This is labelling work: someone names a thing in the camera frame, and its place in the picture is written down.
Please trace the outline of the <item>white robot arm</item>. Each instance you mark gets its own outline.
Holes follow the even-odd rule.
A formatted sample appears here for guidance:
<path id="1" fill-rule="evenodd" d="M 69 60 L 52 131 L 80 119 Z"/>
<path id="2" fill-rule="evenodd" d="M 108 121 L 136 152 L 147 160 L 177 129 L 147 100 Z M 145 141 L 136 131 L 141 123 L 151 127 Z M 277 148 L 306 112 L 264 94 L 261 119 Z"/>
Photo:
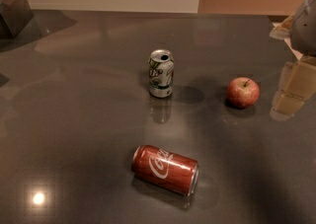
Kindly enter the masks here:
<path id="1" fill-rule="evenodd" d="M 287 120 L 316 94 L 316 0 L 304 0 L 296 12 L 275 26 L 270 37 L 285 40 L 301 56 L 280 73 L 271 117 Z"/>

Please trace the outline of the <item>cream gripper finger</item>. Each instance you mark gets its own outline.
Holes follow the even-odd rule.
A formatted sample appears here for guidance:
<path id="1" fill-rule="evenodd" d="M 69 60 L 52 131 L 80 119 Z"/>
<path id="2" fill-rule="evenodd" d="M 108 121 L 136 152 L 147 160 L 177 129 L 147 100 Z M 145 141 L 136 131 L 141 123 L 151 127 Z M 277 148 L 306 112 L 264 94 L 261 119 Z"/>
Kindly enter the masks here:
<path id="1" fill-rule="evenodd" d="M 291 27 L 293 15 L 285 18 L 280 24 L 277 24 L 270 32 L 270 37 L 275 39 L 289 39 L 291 37 Z"/>
<path id="2" fill-rule="evenodd" d="M 273 99 L 272 114 L 293 116 L 315 94 L 316 58 L 304 55 L 295 62 L 286 62 Z"/>

